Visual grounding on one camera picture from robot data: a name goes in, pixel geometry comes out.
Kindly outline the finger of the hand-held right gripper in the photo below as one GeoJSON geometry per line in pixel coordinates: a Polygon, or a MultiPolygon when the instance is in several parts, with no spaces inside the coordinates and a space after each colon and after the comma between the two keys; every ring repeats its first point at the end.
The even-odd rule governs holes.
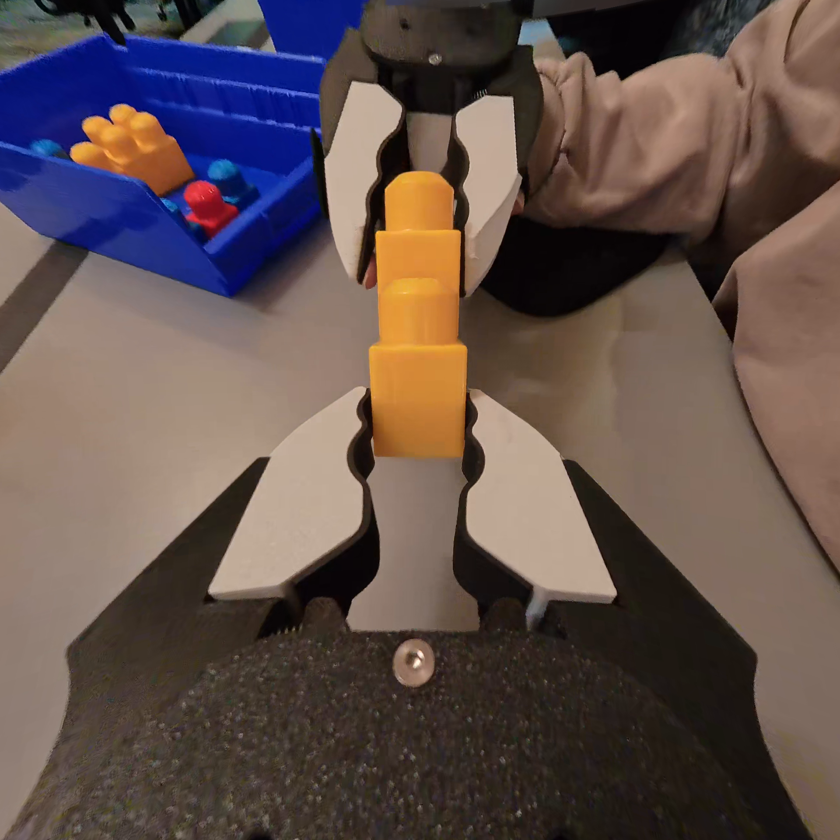
{"type": "Polygon", "coordinates": [[[514,99],[483,96],[455,116],[455,139],[466,157],[460,188],[466,202],[464,295],[492,267],[522,185],[514,99]]]}
{"type": "Polygon", "coordinates": [[[352,81],[324,174],[333,242],[359,284],[385,227],[385,189],[409,170],[404,105],[377,83],[352,81]]]}

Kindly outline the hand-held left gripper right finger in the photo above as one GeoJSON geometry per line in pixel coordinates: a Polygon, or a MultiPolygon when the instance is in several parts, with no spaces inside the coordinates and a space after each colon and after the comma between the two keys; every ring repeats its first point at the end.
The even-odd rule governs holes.
{"type": "Polygon", "coordinates": [[[536,627],[552,602],[614,603],[616,586],[560,452],[478,389],[468,393],[461,468],[453,569],[481,612],[513,600],[536,627]]]}

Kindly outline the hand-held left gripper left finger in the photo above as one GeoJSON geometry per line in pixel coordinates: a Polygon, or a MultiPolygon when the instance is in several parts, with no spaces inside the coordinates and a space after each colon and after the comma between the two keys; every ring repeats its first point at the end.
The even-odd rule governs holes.
{"type": "Polygon", "coordinates": [[[348,616],[380,566],[374,465],[371,394],[358,386],[270,454],[208,595],[300,608],[325,598],[348,616]]]}

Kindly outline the orange one-stud block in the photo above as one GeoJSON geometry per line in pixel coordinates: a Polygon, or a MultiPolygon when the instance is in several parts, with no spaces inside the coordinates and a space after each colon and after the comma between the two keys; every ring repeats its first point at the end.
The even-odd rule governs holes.
{"type": "Polygon", "coordinates": [[[438,173],[410,171],[386,187],[375,240],[380,311],[396,296],[398,282],[430,279],[444,299],[439,307],[458,312],[462,235],[454,214],[454,189],[438,173]]]}
{"type": "Polygon", "coordinates": [[[465,447],[467,348],[459,300],[441,280],[403,278],[381,287],[371,346],[376,457],[458,459],[465,447]]]}

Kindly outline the pile of mixed toy blocks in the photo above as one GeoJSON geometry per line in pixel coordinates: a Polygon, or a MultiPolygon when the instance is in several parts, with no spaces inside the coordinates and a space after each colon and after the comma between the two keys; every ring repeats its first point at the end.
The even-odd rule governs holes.
{"type": "Polygon", "coordinates": [[[206,178],[198,178],[181,146],[150,112],[126,103],[104,118],[83,120],[87,139],[65,151],[56,141],[36,139],[28,148],[46,158],[125,175],[146,184],[164,209],[200,244],[205,244],[236,216],[253,206],[260,193],[239,167],[227,159],[211,161],[206,178]]]}

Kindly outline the blue plastic bin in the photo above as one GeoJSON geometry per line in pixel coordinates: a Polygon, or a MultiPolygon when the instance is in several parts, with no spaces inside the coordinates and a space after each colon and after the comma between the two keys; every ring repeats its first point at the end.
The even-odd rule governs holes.
{"type": "Polygon", "coordinates": [[[1,193],[37,233],[232,297],[321,216],[310,131],[320,128],[320,56],[106,35],[1,76],[1,193]],[[126,103],[152,113],[196,174],[230,160],[259,192],[205,244],[141,182],[33,152],[68,150],[82,120],[126,103]]]}
{"type": "Polygon", "coordinates": [[[348,28],[357,28],[364,1],[259,1],[275,50],[332,57],[348,28]]]}

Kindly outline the person's right forearm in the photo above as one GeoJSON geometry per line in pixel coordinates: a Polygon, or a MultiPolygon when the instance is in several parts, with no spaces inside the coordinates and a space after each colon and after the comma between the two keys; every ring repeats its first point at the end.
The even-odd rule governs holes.
{"type": "Polygon", "coordinates": [[[737,255],[838,185],[839,3],[774,2],[727,54],[619,80],[539,59],[542,123],[527,217],[718,236],[737,255]]]}

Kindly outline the person's beige sweater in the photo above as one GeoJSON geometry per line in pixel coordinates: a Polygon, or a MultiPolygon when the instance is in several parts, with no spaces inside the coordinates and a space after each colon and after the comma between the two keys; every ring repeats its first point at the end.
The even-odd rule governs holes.
{"type": "Polygon", "coordinates": [[[713,305],[763,445],[839,565],[839,184],[732,264],[713,305]]]}

